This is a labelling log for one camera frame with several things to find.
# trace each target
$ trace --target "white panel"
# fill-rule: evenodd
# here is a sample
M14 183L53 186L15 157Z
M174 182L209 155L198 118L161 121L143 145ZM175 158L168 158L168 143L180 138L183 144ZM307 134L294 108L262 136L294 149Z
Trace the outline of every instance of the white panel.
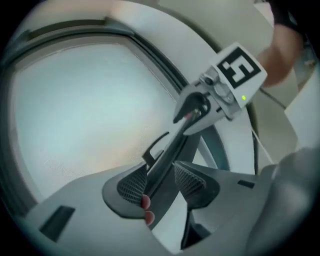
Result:
M258 91L253 98L256 113L258 136L261 143L277 164L282 158L295 151L297 136L285 111L262 92ZM258 160L259 167L267 162L264 157Z
M190 27L157 9L116 1L110 14L152 42L190 83L208 69L210 59L216 55Z
M320 64L285 110L298 139L297 150L320 145Z
M273 27L275 23L274 14L271 11L271 6L268 2L255 3L254 7L265 17L265 19Z
M230 170L240 174L255 173L254 145L247 111L242 111L232 122L226 118L215 123Z
M186 219L187 202L179 192L169 210L152 230L155 237L172 254L181 252L180 246L184 236Z

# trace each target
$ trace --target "finger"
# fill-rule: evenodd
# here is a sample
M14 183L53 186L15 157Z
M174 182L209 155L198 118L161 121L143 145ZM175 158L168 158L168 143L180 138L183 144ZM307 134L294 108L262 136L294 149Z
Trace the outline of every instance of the finger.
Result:
M146 194L142 195L141 207L146 210L150 207L150 204L151 204L151 201L149 196L147 196Z
M145 212L145 222L149 226L151 225L155 220L155 214L152 211L147 210Z

